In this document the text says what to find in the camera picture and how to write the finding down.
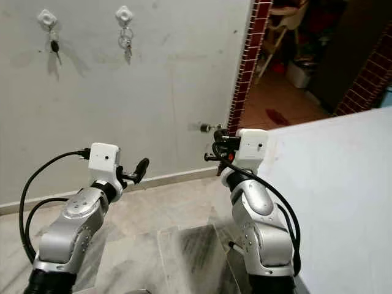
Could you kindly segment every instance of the white wall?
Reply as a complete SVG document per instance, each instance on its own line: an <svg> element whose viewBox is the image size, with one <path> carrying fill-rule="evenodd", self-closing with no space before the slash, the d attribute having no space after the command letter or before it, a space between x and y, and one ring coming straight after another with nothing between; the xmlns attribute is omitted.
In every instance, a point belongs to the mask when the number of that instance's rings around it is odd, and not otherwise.
<svg viewBox="0 0 392 294"><path fill-rule="evenodd" d="M18 201L28 176L54 155L94 141L117 144L147 176L209 166L200 121L228 116L250 0L0 0L0 204ZM131 65L114 14L134 13ZM36 15L61 28L62 67ZM51 167L30 197L86 184L86 162Z"/></svg>

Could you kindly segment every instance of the gray marble tile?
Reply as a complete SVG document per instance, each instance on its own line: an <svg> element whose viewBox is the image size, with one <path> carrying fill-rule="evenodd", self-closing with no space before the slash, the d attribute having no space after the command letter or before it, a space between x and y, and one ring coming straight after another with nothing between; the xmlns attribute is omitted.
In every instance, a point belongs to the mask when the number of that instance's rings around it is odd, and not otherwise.
<svg viewBox="0 0 392 294"><path fill-rule="evenodd" d="M214 195L208 189L211 181L198 179L124 194L110 206L105 221L113 222L127 236L175 225L206 225Z"/></svg>
<svg viewBox="0 0 392 294"><path fill-rule="evenodd" d="M59 207L43 208L34 216L30 235L37 249L40 236L58 215ZM23 293L32 266L23 250L18 228L18 214L0 216L0 293Z"/></svg>
<svg viewBox="0 0 392 294"><path fill-rule="evenodd" d="M248 281L243 256L228 246L229 241L241 243L239 228L232 219L227 220L225 217L220 217L215 208L211 208L208 223L215 226L217 236L225 250L227 262L232 269L241 294L251 294L252 288Z"/></svg>
<svg viewBox="0 0 392 294"><path fill-rule="evenodd" d="M170 293L239 293L212 225L159 233Z"/></svg>
<svg viewBox="0 0 392 294"><path fill-rule="evenodd" d="M30 235L36 250L40 237L57 218L60 209L60 206L42 208L34 215ZM116 239L122 238L124 235L120 234L116 227L108 222L94 235L73 288L74 291L94 286L100 258L108 236ZM21 245L17 214L0 217L0 240L0 293L23 293L28 284L32 266Z"/></svg>
<svg viewBox="0 0 392 294"><path fill-rule="evenodd" d="M112 231L113 225L105 224L93 236L73 287L74 292L94 287L105 244Z"/></svg>
<svg viewBox="0 0 392 294"><path fill-rule="evenodd" d="M108 242L96 279L96 293L125 294L148 289L168 294L156 232Z"/></svg>

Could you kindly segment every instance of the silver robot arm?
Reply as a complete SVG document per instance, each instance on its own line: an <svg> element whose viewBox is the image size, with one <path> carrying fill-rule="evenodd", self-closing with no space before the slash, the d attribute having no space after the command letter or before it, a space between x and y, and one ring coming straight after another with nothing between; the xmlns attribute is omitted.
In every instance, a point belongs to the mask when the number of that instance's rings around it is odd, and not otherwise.
<svg viewBox="0 0 392 294"><path fill-rule="evenodd" d="M225 167L220 177L230 188L232 216L241 230L242 242L230 245L243 255L254 293L292 293L294 241L280 219L278 204L254 179L265 155L268 132L241 129L229 137L227 130L219 129L214 138L214 154L205 154L205 159L218 160Z"/></svg>
<svg viewBox="0 0 392 294"><path fill-rule="evenodd" d="M102 226L109 204L119 200L127 187L123 179L136 184L146 173L148 159L143 159L134 173L123 173L119 154L115 145L92 144L90 185L66 202L42 236L25 294L72 291L91 238Z"/></svg>

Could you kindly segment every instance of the white table surface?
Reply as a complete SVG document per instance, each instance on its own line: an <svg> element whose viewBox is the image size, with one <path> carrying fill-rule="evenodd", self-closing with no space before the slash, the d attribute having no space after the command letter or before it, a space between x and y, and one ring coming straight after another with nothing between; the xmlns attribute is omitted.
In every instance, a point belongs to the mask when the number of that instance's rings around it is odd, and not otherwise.
<svg viewBox="0 0 392 294"><path fill-rule="evenodd" d="M392 107L272 130L259 175L297 213L311 293L392 292Z"/></svg>

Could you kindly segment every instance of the black cable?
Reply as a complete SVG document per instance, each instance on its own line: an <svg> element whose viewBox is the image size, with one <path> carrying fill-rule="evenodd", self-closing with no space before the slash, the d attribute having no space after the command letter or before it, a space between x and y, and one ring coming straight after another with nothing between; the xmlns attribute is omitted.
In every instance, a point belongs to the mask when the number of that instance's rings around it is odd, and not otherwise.
<svg viewBox="0 0 392 294"><path fill-rule="evenodd" d="M27 245L29 247L29 251L34 256L36 256L36 251L34 250L32 244L31 244L31 240L30 240L30 223L31 223L31 219L34 216L34 213L36 213L38 208L40 208L42 205L44 205L44 204L46 204L48 202L53 202L53 201L63 201L63 202L66 202L66 201L68 201L68 198L53 197L53 198L42 200L41 202L38 202L38 204L30 211L29 216L27 218L26 228L24 230L24 235L26 236L26 241L27 241Z"/></svg>
<svg viewBox="0 0 392 294"><path fill-rule="evenodd" d="M26 235L25 235L25 227L23 225L23 211L25 210L25 199L26 199L26 194L29 189L29 186L30 186L31 182L34 180L34 178L40 172L42 172L45 168L47 168L49 165L51 165L53 162L56 162L57 160L59 160L63 157L66 157L66 156L70 156L70 155L81 155L81 156L85 157L86 152L87 152L87 149L84 149L81 151L72 151L72 152L68 152L68 153L64 153L59 156L56 156L55 158L53 158L52 160L49 160L46 164L41 166L35 173L33 173L32 176L28 179L27 183L24 185L23 192L22 192L22 195L20 198L20 204L19 204L19 233L20 233L20 238L22 241L23 249L26 252L26 255L31 263L34 261L35 254L29 248L29 245L28 245L29 243L28 243Z"/></svg>
<svg viewBox="0 0 392 294"><path fill-rule="evenodd" d="M284 215L284 218L285 218L286 224L287 224L287 228L288 228L288 233L290 234L290 238L292 240L293 246L295 247L296 246L296 239L295 239L295 236L294 236L293 227L292 227L292 224L290 222L290 218L288 217L287 211L279 203L277 203L276 205L280 209L280 211L282 211L282 213Z"/></svg>
<svg viewBox="0 0 392 294"><path fill-rule="evenodd" d="M255 181L259 182L263 186L265 186L268 190L270 190L276 197L284 204L287 208L288 213L293 219L294 227L295 227L295 244L293 243L294 247L294 256L293 256L293 266L294 266L294 276L296 276L301 269L301 258L300 258L300 243L301 243L301 231L300 231L300 224L298 223L298 219L296 218L295 212L293 208L290 206L288 201L283 197L283 195L276 190L270 183L266 182L265 180L259 178L258 176L254 175L253 173L249 173L242 168L236 167L230 161L223 158L217 149L217 143L214 142L212 145L213 153L215 156L223 162L226 166L230 167L232 170L247 176L250 179L254 179Z"/></svg>

